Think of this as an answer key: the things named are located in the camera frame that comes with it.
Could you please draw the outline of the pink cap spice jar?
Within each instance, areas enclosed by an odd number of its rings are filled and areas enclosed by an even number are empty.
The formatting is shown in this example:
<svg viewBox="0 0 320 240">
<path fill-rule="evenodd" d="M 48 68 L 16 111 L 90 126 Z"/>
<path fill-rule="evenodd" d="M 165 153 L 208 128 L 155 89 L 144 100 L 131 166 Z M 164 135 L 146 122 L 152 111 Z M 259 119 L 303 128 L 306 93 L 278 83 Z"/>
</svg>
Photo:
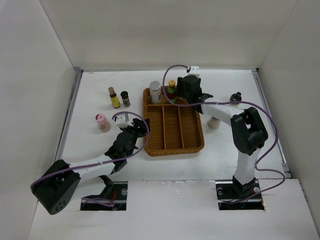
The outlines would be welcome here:
<svg viewBox="0 0 320 240">
<path fill-rule="evenodd" d="M 99 113 L 95 116 L 95 120 L 97 122 L 97 125 L 99 127 L 99 129 L 104 132 L 107 133 L 110 131 L 111 129 L 111 124 L 108 121 L 108 119 L 106 118 L 106 116 L 103 113 Z"/>
</svg>

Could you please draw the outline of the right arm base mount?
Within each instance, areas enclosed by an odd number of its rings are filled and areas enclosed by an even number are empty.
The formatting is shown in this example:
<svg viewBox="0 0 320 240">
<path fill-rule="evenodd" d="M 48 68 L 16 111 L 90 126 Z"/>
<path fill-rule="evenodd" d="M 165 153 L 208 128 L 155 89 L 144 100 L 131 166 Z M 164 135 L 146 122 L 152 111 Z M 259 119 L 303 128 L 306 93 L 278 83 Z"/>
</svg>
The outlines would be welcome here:
<svg viewBox="0 0 320 240">
<path fill-rule="evenodd" d="M 215 187 L 218 209 L 221 211 L 265 210 L 262 194 L 259 193 L 261 189 L 258 180 L 243 193 L 236 192 L 236 187 L 231 180 L 216 181 Z"/>
</svg>

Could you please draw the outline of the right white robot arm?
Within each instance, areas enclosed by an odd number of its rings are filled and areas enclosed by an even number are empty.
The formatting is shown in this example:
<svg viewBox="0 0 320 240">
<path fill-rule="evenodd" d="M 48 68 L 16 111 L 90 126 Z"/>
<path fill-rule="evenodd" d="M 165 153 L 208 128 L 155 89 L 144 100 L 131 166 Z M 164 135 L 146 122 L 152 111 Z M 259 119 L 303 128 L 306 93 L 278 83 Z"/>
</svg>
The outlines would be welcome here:
<svg viewBox="0 0 320 240">
<path fill-rule="evenodd" d="M 186 99 L 198 113 L 212 117 L 231 127 L 232 139 L 238 150 L 236 171 L 232 177 L 232 192 L 238 198 L 247 196 L 256 181 L 255 164 L 268 132 L 258 110 L 239 108 L 242 94 L 230 96 L 227 104 L 209 103 L 213 96 L 203 93 L 201 79 L 194 75 L 177 78 L 176 96 Z"/>
</svg>

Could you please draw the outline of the white jar silver lid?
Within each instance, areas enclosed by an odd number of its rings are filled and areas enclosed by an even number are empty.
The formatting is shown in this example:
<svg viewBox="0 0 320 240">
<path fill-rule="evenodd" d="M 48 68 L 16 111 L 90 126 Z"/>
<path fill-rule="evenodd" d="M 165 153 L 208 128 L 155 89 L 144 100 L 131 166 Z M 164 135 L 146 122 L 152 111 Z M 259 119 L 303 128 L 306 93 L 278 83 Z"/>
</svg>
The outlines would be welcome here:
<svg viewBox="0 0 320 240">
<path fill-rule="evenodd" d="M 150 95 L 150 100 L 153 104 L 160 104 L 161 103 L 161 84 L 158 81 L 152 81 L 149 84 L 149 95 Z"/>
</svg>

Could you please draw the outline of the small dark spice jar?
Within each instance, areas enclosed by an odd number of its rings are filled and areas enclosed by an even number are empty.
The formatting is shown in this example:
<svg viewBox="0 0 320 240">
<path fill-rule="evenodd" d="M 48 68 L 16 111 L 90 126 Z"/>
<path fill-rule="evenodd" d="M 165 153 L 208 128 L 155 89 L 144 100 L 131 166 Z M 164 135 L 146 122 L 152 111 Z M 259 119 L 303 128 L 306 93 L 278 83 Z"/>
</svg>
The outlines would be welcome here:
<svg viewBox="0 0 320 240">
<path fill-rule="evenodd" d="M 129 108 L 131 106 L 131 103 L 130 103 L 130 99 L 129 99 L 129 94 L 127 91 L 122 91 L 120 93 L 120 96 L 122 98 L 122 102 L 123 102 L 123 106 L 125 108 Z"/>
</svg>

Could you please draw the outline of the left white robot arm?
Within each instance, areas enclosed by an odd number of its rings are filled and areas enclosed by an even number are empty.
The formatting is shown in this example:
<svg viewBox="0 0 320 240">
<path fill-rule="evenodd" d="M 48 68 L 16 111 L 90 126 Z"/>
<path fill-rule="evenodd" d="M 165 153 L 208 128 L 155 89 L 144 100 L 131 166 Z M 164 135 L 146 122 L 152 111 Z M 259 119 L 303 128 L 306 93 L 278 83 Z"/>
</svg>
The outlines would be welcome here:
<svg viewBox="0 0 320 240">
<path fill-rule="evenodd" d="M 103 155 L 74 164 L 57 160 L 31 184 L 31 192 L 50 215 L 65 208 L 79 184 L 117 173 L 127 164 L 128 158 L 137 155 L 142 150 L 136 146 L 137 139 L 150 135 L 150 119 L 134 118 L 129 126 L 120 130 L 121 133 Z"/>
</svg>

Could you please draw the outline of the white bottle black cap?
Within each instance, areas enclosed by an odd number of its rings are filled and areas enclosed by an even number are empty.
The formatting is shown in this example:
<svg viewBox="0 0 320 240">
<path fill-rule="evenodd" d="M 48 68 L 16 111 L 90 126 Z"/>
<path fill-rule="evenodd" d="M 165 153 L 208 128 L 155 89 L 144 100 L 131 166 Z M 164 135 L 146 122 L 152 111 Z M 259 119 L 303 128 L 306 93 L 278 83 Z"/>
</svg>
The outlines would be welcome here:
<svg viewBox="0 0 320 240">
<path fill-rule="evenodd" d="M 230 101 L 230 105 L 238 107 L 242 101 L 242 93 L 241 92 L 233 93 L 230 96 L 229 101 Z"/>
</svg>

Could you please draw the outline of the red sauce bottle green label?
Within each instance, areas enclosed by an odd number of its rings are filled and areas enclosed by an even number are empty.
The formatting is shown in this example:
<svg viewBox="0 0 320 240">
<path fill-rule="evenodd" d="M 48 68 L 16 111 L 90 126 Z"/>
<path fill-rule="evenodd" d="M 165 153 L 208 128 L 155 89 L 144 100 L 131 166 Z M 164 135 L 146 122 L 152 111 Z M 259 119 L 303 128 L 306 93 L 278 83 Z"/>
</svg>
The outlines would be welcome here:
<svg viewBox="0 0 320 240">
<path fill-rule="evenodd" d="M 168 99 L 172 102 L 176 102 L 176 81 L 171 79 L 168 81 L 168 87 L 166 89 Z"/>
</svg>

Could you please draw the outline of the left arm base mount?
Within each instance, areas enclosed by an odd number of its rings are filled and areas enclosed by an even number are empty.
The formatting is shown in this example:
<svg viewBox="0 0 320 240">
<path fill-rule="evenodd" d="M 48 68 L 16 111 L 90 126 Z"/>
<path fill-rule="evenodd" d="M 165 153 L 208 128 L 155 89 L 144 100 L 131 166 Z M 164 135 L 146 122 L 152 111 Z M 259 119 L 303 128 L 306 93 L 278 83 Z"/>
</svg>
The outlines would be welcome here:
<svg viewBox="0 0 320 240">
<path fill-rule="evenodd" d="M 108 176 L 99 177 L 104 189 L 99 194 L 85 196 L 81 200 L 81 211 L 125 211 L 127 209 L 128 182 L 112 181 Z"/>
</svg>

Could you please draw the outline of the salt shaker silver cap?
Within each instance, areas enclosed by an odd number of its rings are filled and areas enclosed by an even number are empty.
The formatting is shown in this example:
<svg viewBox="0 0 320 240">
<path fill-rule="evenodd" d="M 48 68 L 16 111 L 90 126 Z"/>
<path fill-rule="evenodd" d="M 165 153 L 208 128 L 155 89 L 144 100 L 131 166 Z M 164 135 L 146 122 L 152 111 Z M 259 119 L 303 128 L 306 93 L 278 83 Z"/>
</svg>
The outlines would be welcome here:
<svg viewBox="0 0 320 240">
<path fill-rule="evenodd" d="M 210 117 L 210 119 L 207 121 L 207 125 L 211 129 L 218 129 L 221 124 L 221 121 L 213 116 Z"/>
</svg>

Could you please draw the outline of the brown wicker divided tray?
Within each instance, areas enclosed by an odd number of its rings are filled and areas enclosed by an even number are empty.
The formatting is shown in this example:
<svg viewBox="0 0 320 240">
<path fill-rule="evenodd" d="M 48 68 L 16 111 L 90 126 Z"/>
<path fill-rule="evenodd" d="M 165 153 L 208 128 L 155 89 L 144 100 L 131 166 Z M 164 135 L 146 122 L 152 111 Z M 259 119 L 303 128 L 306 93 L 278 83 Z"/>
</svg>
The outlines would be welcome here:
<svg viewBox="0 0 320 240">
<path fill-rule="evenodd" d="M 149 119 L 149 139 L 144 150 L 151 157 L 195 154 L 205 146 L 200 114 L 192 107 L 169 104 L 161 95 L 161 103 L 151 102 L 150 91 L 143 91 L 143 118 Z"/>
</svg>

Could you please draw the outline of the brown bottle yellow label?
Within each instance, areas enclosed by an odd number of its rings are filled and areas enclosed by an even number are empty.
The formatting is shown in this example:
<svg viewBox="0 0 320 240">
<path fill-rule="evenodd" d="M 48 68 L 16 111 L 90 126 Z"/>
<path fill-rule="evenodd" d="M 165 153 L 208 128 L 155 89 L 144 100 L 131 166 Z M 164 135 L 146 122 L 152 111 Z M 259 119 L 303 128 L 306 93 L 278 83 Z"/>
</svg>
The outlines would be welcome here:
<svg viewBox="0 0 320 240">
<path fill-rule="evenodd" d="M 109 97 L 110 97 L 110 100 L 111 100 L 111 103 L 112 103 L 112 106 L 117 109 L 121 106 L 120 104 L 120 101 L 118 99 L 118 96 L 114 90 L 113 87 L 109 87 L 108 88 L 108 92 L 109 92 Z"/>
</svg>

